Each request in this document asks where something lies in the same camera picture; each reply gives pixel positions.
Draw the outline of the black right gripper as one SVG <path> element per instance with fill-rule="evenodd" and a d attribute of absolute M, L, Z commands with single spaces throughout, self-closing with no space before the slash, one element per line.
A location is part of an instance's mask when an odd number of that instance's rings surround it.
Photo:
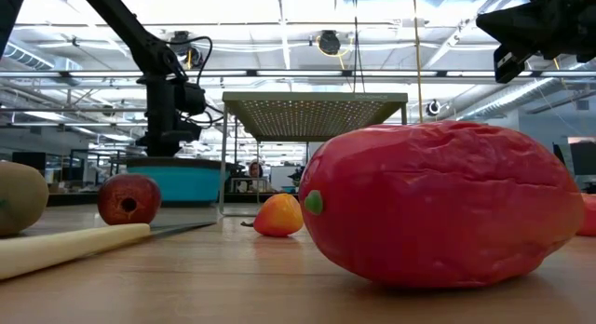
<path fill-rule="evenodd" d="M 534 55 L 574 55 L 579 63 L 596 58 L 596 0 L 529 0 L 481 14 L 476 24 L 499 43 L 494 77 L 500 84 L 517 77 Z"/>

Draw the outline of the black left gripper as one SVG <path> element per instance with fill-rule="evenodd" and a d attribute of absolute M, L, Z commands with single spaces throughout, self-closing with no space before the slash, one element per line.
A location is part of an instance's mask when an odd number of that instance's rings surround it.
<path fill-rule="evenodd" d="M 174 86 L 184 82 L 154 76 L 142 78 L 141 82 L 146 85 L 148 126 L 144 135 L 136 140 L 136 145 L 144 147 L 148 156 L 172 157 L 181 149 L 180 142 L 198 140 L 202 128 L 183 121 L 181 111 L 175 108 Z"/>

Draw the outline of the blue bowl with grey rim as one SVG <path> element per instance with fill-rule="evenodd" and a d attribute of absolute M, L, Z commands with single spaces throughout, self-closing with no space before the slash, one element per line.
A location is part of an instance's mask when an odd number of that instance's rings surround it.
<path fill-rule="evenodd" d="M 219 197 L 221 162 L 175 157 L 126 159 L 127 173 L 153 179 L 164 202 L 212 203 Z"/>

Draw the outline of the dark red toy apple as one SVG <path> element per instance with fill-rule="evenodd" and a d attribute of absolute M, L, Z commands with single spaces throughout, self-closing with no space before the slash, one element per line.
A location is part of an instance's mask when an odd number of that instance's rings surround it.
<path fill-rule="evenodd" d="M 106 180 L 98 192 L 98 212 L 109 225 L 149 224 L 161 206 L 157 183 L 141 174 L 117 174 Z"/>

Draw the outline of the small orange-yellow toy fruit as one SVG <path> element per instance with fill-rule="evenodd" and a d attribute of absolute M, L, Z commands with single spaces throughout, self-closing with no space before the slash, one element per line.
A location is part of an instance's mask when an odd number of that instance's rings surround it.
<path fill-rule="evenodd" d="M 242 222 L 262 236 L 286 237 L 300 231 L 304 226 L 301 206 L 290 194 L 275 194 L 260 207 L 251 223 Z"/>
<path fill-rule="evenodd" d="M 596 194 L 583 194 L 582 198 L 585 207 L 584 222 L 576 234 L 596 236 Z"/>

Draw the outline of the brown-green toy kiwi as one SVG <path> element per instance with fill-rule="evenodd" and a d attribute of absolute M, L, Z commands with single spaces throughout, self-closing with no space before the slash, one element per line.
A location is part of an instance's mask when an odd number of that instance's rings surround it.
<path fill-rule="evenodd" d="M 0 161 L 0 236 L 16 235 L 35 224 L 48 196 L 46 179 L 37 169 Z"/>

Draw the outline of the large red toy mango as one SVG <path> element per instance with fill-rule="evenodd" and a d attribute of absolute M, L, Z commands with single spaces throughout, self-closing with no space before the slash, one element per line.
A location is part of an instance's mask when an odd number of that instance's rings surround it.
<path fill-rule="evenodd" d="M 511 128 L 377 125 L 324 142 L 299 200 L 320 252 L 371 281 L 476 288 L 534 271 L 581 228 L 563 163 Z"/>

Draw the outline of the person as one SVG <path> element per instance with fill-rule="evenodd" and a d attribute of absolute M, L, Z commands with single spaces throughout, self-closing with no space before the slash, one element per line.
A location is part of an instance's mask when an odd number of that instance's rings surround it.
<path fill-rule="evenodd" d="M 247 191 L 251 193 L 261 193 L 266 189 L 266 183 L 262 180 L 263 170 L 258 161 L 253 161 L 249 165 L 249 177 Z"/>

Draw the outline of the black background monitor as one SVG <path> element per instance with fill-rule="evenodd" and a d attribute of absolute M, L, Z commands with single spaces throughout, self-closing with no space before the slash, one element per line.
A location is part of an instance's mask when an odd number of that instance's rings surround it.
<path fill-rule="evenodd" d="M 552 149 L 577 186 L 584 193 L 596 195 L 596 138 L 563 137 L 552 144 Z"/>

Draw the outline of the green perforated metal shelf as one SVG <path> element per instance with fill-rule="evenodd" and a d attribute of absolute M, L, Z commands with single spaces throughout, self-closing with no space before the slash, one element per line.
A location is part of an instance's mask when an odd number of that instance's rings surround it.
<path fill-rule="evenodd" d="M 218 211 L 225 209 L 228 116 L 233 115 L 258 143 L 325 142 L 348 131 L 381 124 L 396 112 L 408 124 L 405 93 L 226 91 L 223 101 Z"/>

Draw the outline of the black aluminium rig frame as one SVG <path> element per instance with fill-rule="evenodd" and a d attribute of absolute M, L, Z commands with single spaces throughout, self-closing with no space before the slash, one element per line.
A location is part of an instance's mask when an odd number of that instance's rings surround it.
<path fill-rule="evenodd" d="M 264 203 L 270 196 L 275 193 L 260 193 L 257 194 L 241 194 L 241 193 L 227 193 L 224 195 L 225 204 L 236 203 Z M 47 207 L 62 207 L 75 205 L 95 205 L 98 201 L 97 193 L 77 193 L 77 194 L 49 194 L 46 202 Z M 162 199 L 161 206 L 163 208 L 204 208 L 207 206 L 218 205 L 219 199 L 214 202 L 205 200 L 185 200 L 174 201 Z"/>

